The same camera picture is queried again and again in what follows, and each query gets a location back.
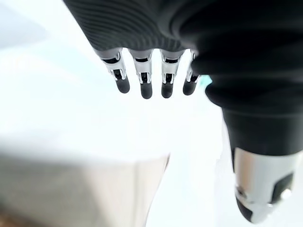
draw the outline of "white surface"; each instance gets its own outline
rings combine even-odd
[[[0,49],[32,44],[48,37],[47,31],[42,26],[1,3],[0,15]]]
[[[201,89],[182,94],[189,52],[168,100],[160,94],[159,52],[150,100],[141,98],[133,60],[124,52],[131,91],[123,95],[60,0],[0,3],[52,35],[0,51],[2,152],[63,162],[125,162],[172,152],[147,227],[251,226],[235,203],[227,145],[214,166],[222,146],[219,109]],[[302,168],[299,174],[293,197],[260,226],[302,226]]]
[[[1,214],[49,227],[143,227],[168,158],[54,165],[1,156]]]

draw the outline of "black fingertip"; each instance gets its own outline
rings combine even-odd
[[[129,92],[130,86],[127,77],[125,79],[116,80],[116,84],[121,93],[126,94],[127,92]]]
[[[247,209],[238,199],[237,199],[237,204],[238,204],[239,210],[240,210],[241,214],[243,215],[243,217],[247,221],[251,222],[252,211]]]
[[[143,83],[141,85],[141,95],[145,99],[149,99],[152,96],[152,83]]]
[[[193,94],[193,92],[195,91],[197,83],[190,81],[188,82],[187,80],[184,81],[184,85],[183,85],[183,94],[186,96],[189,96],[191,94]]]
[[[286,189],[291,189],[292,188],[292,183],[294,180],[294,173],[291,173],[287,176],[285,176],[284,178],[280,179],[274,187],[274,191],[273,191],[273,197],[271,200],[271,203],[278,203],[281,201],[281,195],[283,193],[283,191],[285,191]]]
[[[174,84],[171,84],[171,83],[166,83],[166,84],[162,83],[161,93],[162,93],[163,98],[171,97],[173,86],[174,86]]]

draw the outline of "robotic hand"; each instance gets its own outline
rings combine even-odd
[[[144,98],[151,54],[162,54],[162,95],[173,90],[184,49],[193,63],[184,94],[210,75],[222,107],[236,175],[236,200],[250,222],[291,194],[303,150],[303,2],[292,0],[64,0],[118,89],[130,89],[121,48],[132,54]]]

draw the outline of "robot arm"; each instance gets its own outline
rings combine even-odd
[[[141,95],[145,99],[152,96],[152,51],[129,50],[134,59],[134,66],[141,86]]]
[[[104,62],[108,72],[116,81],[120,92],[129,92],[130,85],[126,75],[125,64],[122,56],[122,48],[115,48],[106,51],[96,51]]]
[[[258,223],[290,194],[303,150],[303,2],[64,2],[98,52],[161,49],[166,98],[183,50],[195,50],[184,93],[193,92],[198,75],[210,75],[213,82],[206,94],[223,110],[241,213]],[[135,64],[141,86],[148,87],[147,98],[150,79],[143,79],[145,69]],[[114,75],[117,84],[128,84],[124,66],[119,69],[121,76]]]

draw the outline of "black rubber fingertip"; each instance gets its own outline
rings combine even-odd
[[[197,86],[197,83],[195,83],[193,81],[188,82],[187,80],[185,80],[184,85],[183,85],[183,94],[186,96],[193,94],[196,86]]]
[[[127,77],[125,79],[116,80],[116,84],[121,93],[126,94],[127,92],[129,92],[130,86]]]
[[[152,83],[143,83],[141,85],[141,95],[145,99],[149,99],[152,96]]]
[[[239,211],[241,212],[243,217],[247,221],[251,222],[252,211],[247,209],[237,198],[236,198],[236,200],[237,200],[237,205],[239,207]]]
[[[161,93],[162,93],[163,98],[171,97],[173,86],[174,86],[174,84],[171,84],[171,83],[166,83],[166,84],[162,83]]]

